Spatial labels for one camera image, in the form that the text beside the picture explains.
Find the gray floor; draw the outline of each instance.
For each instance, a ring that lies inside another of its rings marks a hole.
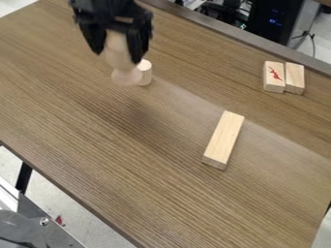
[[[36,0],[0,0],[0,17],[16,11]],[[321,15],[314,24],[316,58],[331,64],[331,15]],[[312,42],[307,39],[299,51],[312,55]],[[4,147],[0,147],[0,176],[15,184],[21,161]],[[33,173],[27,196],[50,216],[61,215],[66,229],[87,247],[133,248],[122,236],[102,223],[63,192],[37,173]]]

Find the black equipment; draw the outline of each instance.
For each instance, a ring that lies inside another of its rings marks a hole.
[[[106,29],[126,34],[132,61],[137,64],[149,48],[153,14],[134,0],[70,0],[75,21],[91,49],[104,50]]]
[[[313,0],[253,0],[246,30],[297,48],[310,34],[319,8]]]

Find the computer tower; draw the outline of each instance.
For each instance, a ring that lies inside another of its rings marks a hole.
[[[297,48],[310,32],[319,7],[313,0],[253,0],[246,30]]]

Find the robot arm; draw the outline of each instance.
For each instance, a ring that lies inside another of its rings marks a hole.
[[[132,62],[138,64],[152,38],[153,14],[134,0],[70,0],[75,21],[91,49],[104,50],[106,30],[126,35]]]

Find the wooden block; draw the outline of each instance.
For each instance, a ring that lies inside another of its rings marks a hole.
[[[226,169],[245,117],[225,111],[215,132],[209,141],[202,158],[202,163],[220,170]]]
[[[286,63],[286,91],[302,95],[305,87],[305,67]]]
[[[265,61],[263,79],[265,91],[283,93],[286,88],[284,64]]]

